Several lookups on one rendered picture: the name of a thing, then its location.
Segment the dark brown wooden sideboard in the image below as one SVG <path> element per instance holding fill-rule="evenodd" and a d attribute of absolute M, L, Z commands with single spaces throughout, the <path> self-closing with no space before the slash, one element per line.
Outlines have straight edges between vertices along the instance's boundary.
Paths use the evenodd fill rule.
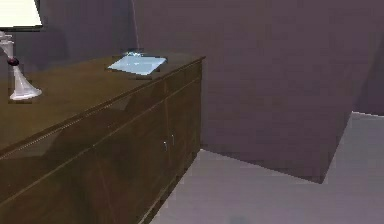
<path fill-rule="evenodd" d="M 115 57 L 0 81 L 0 224 L 149 224 L 200 149 L 203 59 L 139 76 Z"/>

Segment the pale blue flat laptop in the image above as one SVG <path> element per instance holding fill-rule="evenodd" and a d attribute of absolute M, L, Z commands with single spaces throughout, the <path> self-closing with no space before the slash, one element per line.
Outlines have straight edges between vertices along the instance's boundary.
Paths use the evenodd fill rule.
<path fill-rule="evenodd" d="M 149 56 L 146 53 L 130 51 L 109 65 L 108 69 L 148 76 L 166 62 L 165 57 Z"/>

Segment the white table lamp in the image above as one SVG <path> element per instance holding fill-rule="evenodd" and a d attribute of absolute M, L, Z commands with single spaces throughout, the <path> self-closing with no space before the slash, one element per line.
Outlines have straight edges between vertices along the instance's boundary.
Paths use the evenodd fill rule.
<path fill-rule="evenodd" d="M 14 41 L 7 30 L 24 31 L 28 28 L 42 28 L 43 24 L 35 0 L 0 0 L 0 48 L 12 67 L 14 90 L 11 100 L 26 100 L 42 94 L 23 75 L 19 60 L 14 55 Z"/>

